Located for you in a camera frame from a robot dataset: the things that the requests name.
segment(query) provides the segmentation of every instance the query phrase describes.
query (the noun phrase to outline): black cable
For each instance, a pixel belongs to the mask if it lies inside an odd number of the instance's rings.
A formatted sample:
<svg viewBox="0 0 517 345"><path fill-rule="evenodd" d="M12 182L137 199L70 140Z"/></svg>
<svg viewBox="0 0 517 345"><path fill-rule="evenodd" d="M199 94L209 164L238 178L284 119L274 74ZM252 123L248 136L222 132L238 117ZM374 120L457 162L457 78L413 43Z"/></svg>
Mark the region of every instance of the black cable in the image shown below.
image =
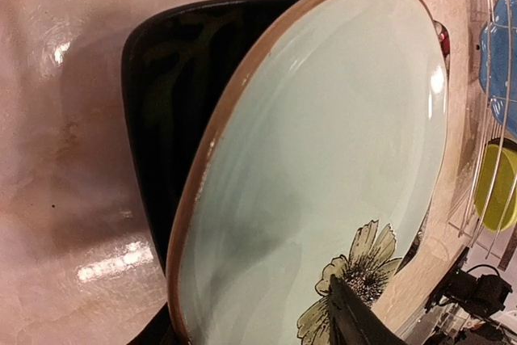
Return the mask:
<svg viewBox="0 0 517 345"><path fill-rule="evenodd" d="M494 267L494 266L490 266L489 264L478 264L477 266L474 266L474 267L470 268L470 269L467 271L467 273L469 273L469 272L471 272L471 271L474 271L474 270L476 270L476 269L478 269L478 268L482 268L482 267L486 267L486 268L489 268L489 269L491 269L491 270L494 270L494 272L497 274L497 276L498 276L499 278L501 277L501 274L499 273L499 270L498 270L496 267Z"/></svg>

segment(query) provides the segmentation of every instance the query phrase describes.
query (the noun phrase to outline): flower design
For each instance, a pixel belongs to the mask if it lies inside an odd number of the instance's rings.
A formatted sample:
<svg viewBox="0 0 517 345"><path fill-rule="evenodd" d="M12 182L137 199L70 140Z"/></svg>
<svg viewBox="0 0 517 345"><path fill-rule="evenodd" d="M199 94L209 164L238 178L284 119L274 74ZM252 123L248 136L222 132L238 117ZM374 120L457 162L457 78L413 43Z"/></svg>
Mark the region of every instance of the flower design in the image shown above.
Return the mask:
<svg viewBox="0 0 517 345"><path fill-rule="evenodd" d="M367 306L371 307L393 278L402 259L392 259L397 239L390 225L377 236L379 221L370 221L355 233L348 258L340 255L323 268L316 292L322 298L298 319L301 345L330 343L330 277L344 280Z"/></svg>

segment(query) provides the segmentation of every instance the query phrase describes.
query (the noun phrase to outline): ceramic plate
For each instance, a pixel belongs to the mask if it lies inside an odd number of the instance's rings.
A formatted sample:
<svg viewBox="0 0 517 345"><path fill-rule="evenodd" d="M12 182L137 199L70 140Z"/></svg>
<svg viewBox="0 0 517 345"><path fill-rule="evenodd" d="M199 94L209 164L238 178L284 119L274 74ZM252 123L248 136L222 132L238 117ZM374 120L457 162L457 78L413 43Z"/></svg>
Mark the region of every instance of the ceramic plate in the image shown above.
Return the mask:
<svg viewBox="0 0 517 345"><path fill-rule="evenodd" d="M198 344L328 343L330 277L372 305L426 213L446 69L422 0L301 0L232 76L167 256Z"/></svg>
<svg viewBox="0 0 517 345"><path fill-rule="evenodd" d="M517 28L517 0L510 0L512 31ZM488 57L490 55L490 110L500 124L504 121L505 100L508 85L508 8L506 0L497 0L494 7L494 21L481 30L481 66L479 82L486 92L488 86ZM512 40L512 69L517 69L517 40ZM517 73L512 71L510 101L506 129L517 137Z"/></svg>

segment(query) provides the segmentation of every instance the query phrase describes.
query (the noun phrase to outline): black bowl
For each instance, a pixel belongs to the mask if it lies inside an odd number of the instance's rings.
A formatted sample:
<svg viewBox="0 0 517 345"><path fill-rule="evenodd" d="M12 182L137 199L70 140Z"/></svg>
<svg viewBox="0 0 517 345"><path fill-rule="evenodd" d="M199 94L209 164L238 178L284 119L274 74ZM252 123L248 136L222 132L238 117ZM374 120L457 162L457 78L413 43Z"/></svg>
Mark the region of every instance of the black bowl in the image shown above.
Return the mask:
<svg viewBox="0 0 517 345"><path fill-rule="evenodd" d="M181 6L146 20L126 41L125 118L162 267L183 185L222 91L255 41L297 1Z"/></svg>

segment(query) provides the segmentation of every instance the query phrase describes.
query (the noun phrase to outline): flower petal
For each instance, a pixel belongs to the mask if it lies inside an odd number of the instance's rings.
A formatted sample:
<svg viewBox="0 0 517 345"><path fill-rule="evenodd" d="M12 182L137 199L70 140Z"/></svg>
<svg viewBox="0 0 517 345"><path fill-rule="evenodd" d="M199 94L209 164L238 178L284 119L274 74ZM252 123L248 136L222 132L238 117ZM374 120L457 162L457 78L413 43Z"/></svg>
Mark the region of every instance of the flower petal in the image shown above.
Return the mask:
<svg viewBox="0 0 517 345"><path fill-rule="evenodd" d="M348 269L348 260L345 256L340 255L333 258L330 264L323 268L322 279L316 284L316 292L322 297L329 293L330 277L336 275L343 278L343 273Z"/></svg>
<svg viewBox="0 0 517 345"><path fill-rule="evenodd" d="M387 224L380 232L379 237L373 244L371 251L372 267L378 267L386 260L391 259L395 248L397 246L397 239L393 233L391 226Z"/></svg>
<svg viewBox="0 0 517 345"><path fill-rule="evenodd" d="M328 300L326 297L310 306L301 317L296 325L298 326L298 338L301 339L302 345L328 345L327 342L321 342L325 338L325 332L329 332L329 310Z"/></svg>
<svg viewBox="0 0 517 345"><path fill-rule="evenodd" d="M385 284L388 284L389 281L395 276L397 268L401 265L401 262L402 258L388 260L386 263L380 266L379 269L377 269L376 275L383 279Z"/></svg>
<svg viewBox="0 0 517 345"><path fill-rule="evenodd" d="M372 249L378 227L379 221L370 221L362 228L357 229L348 256L350 263L357 261L362 256L368 255L368 252Z"/></svg>

